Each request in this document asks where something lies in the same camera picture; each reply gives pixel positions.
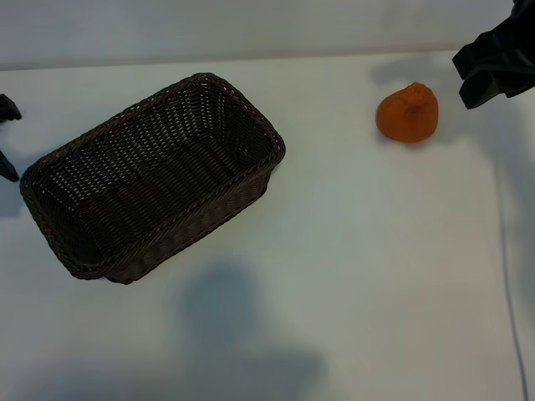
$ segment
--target white table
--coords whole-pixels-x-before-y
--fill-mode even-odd
[[[520,401],[503,269],[530,378],[535,91],[468,112],[452,55],[0,72],[21,172],[200,71],[288,147],[259,202],[129,286],[72,278],[0,180],[0,399]],[[438,132],[383,139],[377,104],[414,81]]]

